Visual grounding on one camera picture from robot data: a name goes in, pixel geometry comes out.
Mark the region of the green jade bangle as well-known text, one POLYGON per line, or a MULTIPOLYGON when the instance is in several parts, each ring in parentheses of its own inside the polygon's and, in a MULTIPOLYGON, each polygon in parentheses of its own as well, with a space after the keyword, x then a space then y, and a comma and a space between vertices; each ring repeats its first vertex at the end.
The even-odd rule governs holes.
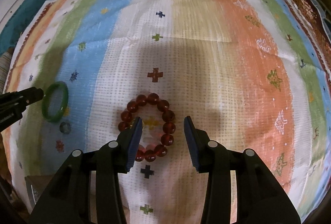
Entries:
POLYGON ((58 81, 51 84, 42 100, 42 115, 48 122, 59 122, 68 106, 68 86, 58 81))

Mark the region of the pink jewelry box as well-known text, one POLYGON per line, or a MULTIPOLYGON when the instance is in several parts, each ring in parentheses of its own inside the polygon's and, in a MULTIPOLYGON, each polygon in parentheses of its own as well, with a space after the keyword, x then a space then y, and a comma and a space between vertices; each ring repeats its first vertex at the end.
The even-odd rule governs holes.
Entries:
POLYGON ((25 177, 26 190, 29 197, 30 206, 34 209, 36 203, 38 202, 40 196, 50 183, 53 175, 28 175, 25 177))

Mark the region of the striped grey cushion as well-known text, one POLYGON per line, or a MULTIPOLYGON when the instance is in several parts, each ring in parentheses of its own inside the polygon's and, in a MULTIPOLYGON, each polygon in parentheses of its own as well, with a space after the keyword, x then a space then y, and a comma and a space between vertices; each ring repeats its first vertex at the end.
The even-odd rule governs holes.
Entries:
POLYGON ((10 47, 0 58, 0 91, 3 92, 6 78, 9 72, 14 48, 10 47))

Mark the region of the teal pillow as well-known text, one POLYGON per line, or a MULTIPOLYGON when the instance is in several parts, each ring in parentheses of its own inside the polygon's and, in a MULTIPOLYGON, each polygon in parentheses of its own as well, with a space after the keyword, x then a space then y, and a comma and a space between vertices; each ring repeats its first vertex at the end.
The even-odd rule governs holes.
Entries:
POLYGON ((21 33, 47 0, 24 0, 1 30, 1 55, 15 47, 21 33))

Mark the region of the striped colourful cloth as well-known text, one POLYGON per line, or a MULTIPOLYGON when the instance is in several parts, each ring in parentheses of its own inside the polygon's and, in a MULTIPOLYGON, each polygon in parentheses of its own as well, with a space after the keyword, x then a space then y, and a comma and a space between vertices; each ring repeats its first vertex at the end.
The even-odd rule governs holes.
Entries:
POLYGON ((134 117, 139 154, 120 175, 129 223, 199 223, 207 175, 192 166, 184 119, 257 152, 301 221, 330 189, 330 57, 292 0, 47 0, 26 27, 3 93, 68 86, 59 122, 42 102, 2 132, 7 179, 31 212, 25 177, 53 175, 134 117))

